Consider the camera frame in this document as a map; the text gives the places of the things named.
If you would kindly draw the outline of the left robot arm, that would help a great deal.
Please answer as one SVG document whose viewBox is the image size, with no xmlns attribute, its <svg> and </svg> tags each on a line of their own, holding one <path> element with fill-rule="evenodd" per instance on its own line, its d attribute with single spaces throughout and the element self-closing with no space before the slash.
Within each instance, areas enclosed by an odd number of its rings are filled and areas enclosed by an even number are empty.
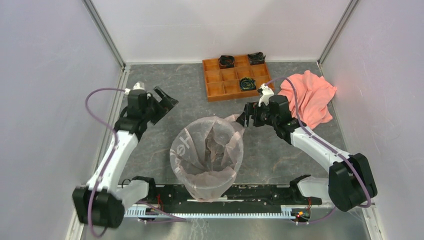
<svg viewBox="0 0 424 240">
<path fill-rule="evenodd" d="M 123 90 L 127 105 L 114 126 L 106 125 L 112 135 L 108 149 L 92 177 L 72 193 L 80 223 L 91 228 L 116 229 L 132 205 L 141 200 L 151 204 L 157 199 L 156 183 L 151 177 L 135 176 L 129 184 L 118 189 L 123 169 L 148 124 L 157 124 L 178 104 L 178 100 L 160 87 L 153 90 L 160 100 L 143 87 Z"/>
</svg>

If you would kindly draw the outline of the pink translucent trash bag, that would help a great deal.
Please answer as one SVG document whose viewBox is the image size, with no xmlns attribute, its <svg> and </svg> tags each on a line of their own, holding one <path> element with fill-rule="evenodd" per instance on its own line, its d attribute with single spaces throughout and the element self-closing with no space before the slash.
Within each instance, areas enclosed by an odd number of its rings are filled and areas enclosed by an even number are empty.
<svg viewBox="0 0 424 240">
<path fill-rule="evenodd" d="M 180 131 L 172 142 L 169 160 L 183 185 L 196 179 L 235 182 L 244 158 L 245 131 L 237 118 L 237 114 L 203 117 Z"/>
</svg>

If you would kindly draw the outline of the black plastic trash bin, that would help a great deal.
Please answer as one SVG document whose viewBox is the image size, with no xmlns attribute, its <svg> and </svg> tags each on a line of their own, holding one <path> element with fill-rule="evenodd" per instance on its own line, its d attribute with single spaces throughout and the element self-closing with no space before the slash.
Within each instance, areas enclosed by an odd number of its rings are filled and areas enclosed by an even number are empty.
<svg viewBox="0 0 424 240">
<path fill-rule="evenodd" d="M 185 184 L 190 195 L 199 202 L 214 202 L 234 183 L 233 180 L 222 179 L 196 179 L 192 183 Z"/>
</svg>

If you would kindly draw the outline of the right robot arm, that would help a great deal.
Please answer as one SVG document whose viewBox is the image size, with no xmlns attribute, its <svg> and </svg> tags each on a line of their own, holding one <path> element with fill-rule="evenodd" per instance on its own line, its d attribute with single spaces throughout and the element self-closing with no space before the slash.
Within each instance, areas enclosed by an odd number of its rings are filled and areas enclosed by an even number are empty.
<svg viewBox="0 0 424 240">
<path fill-rule="evenodd" d="M 336 148 L 292 117 L 286 96 L 274 95 L 267 102 L 246 103 L 236 122 L 243 127 L 248 127 L 250 122 L 254 127 L 272 127 L 280 139 L 302 150 L 326 170 L 326 178 L 303 175 L 292 180 L 288 196 L 293 203 L 302 204 L 312 197 L 330 201 L 347 212 L 355 207 L 368 208 L 377 196 L 367 157 Z"/>
</svg>

